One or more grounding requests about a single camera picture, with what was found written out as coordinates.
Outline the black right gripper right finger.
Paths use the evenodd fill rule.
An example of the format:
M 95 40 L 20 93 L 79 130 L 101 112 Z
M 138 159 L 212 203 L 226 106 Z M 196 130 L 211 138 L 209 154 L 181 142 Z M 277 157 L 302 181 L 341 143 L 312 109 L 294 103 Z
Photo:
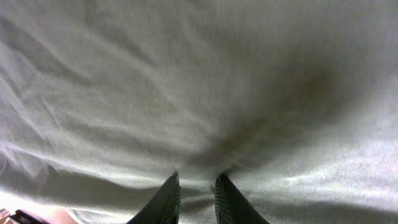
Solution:
M 225 174 L 215 180 L 215 214 L 217 224 L 270 224 Z

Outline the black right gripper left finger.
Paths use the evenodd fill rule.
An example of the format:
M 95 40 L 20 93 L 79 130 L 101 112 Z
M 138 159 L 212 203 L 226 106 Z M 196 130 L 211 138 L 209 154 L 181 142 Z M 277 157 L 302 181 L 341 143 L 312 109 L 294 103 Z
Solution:
M 126 224 L 178 224 L 181 205 L 178 172 L 174 172 L 140 212 Z

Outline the khaki shorts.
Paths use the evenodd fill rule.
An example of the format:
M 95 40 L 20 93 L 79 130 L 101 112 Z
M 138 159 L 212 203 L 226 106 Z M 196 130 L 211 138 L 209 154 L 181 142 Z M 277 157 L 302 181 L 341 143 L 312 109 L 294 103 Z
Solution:
M 271 223 L 397 222 L 396 1 L 2 1 L 1 192 L 125 223 L 220 172 Z

